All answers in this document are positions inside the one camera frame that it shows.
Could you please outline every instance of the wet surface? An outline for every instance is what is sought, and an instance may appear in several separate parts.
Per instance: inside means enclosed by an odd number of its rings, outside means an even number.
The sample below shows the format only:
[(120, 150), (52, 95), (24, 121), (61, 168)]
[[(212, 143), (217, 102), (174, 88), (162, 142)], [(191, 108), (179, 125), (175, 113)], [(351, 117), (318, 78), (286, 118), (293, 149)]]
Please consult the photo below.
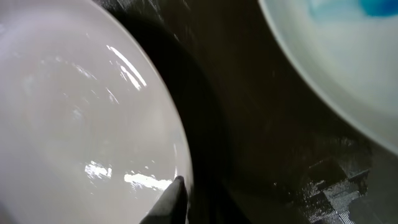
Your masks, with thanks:
[(398, 223), (396, 156), (304, 84), (256, 1), (97, 2), (173, 96), (193, 162), (190, 223)]

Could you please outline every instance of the plate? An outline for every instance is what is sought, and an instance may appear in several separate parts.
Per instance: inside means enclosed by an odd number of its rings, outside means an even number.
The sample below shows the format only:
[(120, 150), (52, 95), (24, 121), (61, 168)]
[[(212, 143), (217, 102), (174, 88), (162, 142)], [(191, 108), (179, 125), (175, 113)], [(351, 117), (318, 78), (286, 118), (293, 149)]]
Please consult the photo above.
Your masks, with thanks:
[(369, 13), (360, 4), (369, 1), (259, 2), (312, 90), (357, 130), (398, 154), (398, 17)]
[(90, 1), (0, 1), (0, 208), (16, 223), (139, 223), (192, 184), (153, 64)]

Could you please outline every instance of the table surface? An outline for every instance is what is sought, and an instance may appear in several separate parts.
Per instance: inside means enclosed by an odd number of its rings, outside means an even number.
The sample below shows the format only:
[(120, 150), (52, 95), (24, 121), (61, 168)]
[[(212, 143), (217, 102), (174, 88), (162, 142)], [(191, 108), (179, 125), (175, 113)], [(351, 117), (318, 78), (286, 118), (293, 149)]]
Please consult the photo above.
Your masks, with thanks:
[(396, 156), (309, 89), (258, 2), (95, 1), (176, 103), (195, 177), (190, 223), (398, 223)]

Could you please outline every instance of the glossy white surface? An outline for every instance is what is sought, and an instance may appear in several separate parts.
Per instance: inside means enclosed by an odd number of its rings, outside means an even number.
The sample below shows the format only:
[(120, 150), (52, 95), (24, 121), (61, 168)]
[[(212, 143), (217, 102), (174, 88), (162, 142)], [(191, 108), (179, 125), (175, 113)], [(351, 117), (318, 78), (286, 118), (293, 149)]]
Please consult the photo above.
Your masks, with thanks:
[(347, 122), (398, 154), (398, 16), (358, 1), (260, 0), (281, 48)]
[(138, 223), (190, 155), (131, 37), (84, 0), (0, 1), (0, 207), (16, 223)]

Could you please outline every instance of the blue object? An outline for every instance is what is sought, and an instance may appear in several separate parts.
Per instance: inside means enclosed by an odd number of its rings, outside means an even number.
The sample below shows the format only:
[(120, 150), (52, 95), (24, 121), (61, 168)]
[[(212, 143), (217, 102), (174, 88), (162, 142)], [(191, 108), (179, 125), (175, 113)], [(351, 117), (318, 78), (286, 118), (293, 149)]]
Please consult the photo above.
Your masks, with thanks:
[(369, 16), (393, 16), (398, 14), (398, 0), (359, 0)]

